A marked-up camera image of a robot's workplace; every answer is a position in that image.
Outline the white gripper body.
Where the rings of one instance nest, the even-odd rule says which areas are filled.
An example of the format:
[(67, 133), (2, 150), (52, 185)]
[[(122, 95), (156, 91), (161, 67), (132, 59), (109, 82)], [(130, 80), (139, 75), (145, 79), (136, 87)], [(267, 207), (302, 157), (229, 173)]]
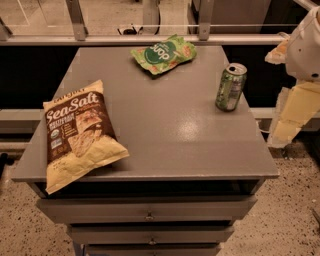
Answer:
[(298, 80), (320, 81), (319, 11), (319, 6), (312, 8), (288, 41), (286, 71)]

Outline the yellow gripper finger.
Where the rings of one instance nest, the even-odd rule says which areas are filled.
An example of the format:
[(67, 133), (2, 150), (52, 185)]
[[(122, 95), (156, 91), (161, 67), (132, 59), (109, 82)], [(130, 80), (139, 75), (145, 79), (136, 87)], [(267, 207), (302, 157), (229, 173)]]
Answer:
[(287, 33), (280, 32), (279, 35), (282, 37), (282, 41), (265, 56), (265, 61), (274, 65), (286, 62), (287, 45), (290, 39)]
[(298, 81), (291, 89), (283, 87), (277, 98), (267, 145), (284, 148), (319, 111), (319, 82)]

